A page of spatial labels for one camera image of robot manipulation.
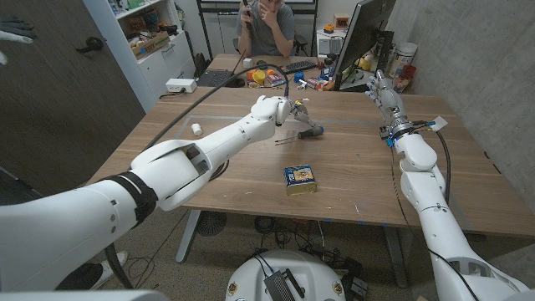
gray t-shirt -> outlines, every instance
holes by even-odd
[[[278,52],[277,45],[275,44],[275,38],[270,27],[263,22],[260,15],[259,8],[260,1],[257,0],[251,3],[252,13],[252,39],[251,39],[251,55],[281,55]],[[240,8],[240,14],[236,21],[236,34],[242,35],[242,21],[241,16],[243,13],[243,7]],[[277,23],[283,32],[284,37],[289,41],[293,40],[293,12],[292,9],[283,4],[277,12]]]

white container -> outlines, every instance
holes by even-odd
[[[202,129],[199,124],[191,125],[191,129],[193,130],[194,135],[202,135]]]
[[[403,69],[403,66],[410,64],[415,57],[417,49],[418,45],[415,43],[401,43],[395,50],[395,56],[392,60],[392,66],[390,67],[388,75],[393,78],[398,69]]]

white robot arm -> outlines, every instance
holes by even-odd
[[[418,212],[427,247],[433,251],[430,255],[440,300],[474,300],[468,286],[479,300],[504,300],[527,292],[529,288],[524,283],[494,268],[470,248],[446,204],[445,182],[436,166],[436,153],[414,132],[401,97],[382,71],[377,71],[377,78],[372,77],[368,86],[371,91],[366,94],[380,108],[387,123],[380,129],[381,137],[398,154],[405,155],[400,161],[401,190]]]
[[[273,137],[293,103],[261,96],[251,113],[199,140],[168,140],[132,169],[83,188],[0,210],[1,290],[53,290],[155,207],[187,202],[214,170],[247,145]]]

drawer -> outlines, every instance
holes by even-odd
[[[156,50],[153,54],[138,61],[141,73],[150,91],[157,98],[161,86],[173,77],[177,70],[191,60],[190,46],[186,33],[180,32],[166,46]]]

hand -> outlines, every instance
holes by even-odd
[[[268,7],[260,3],[260,15],[263,22],[265,22],[271,29],[278,26],[277,12],[272,12]]]
[[[33,26],[12,15],[0,16],[0,40],[19,43],[33,43],[37,36],[32,32]],[[0,51],[0,64],[7,64],[8,57]]]
[[[252,12],[249,5],[243,7],[240,20],[242,21],[242,28],[247,28],[247,23],[252,23]]]

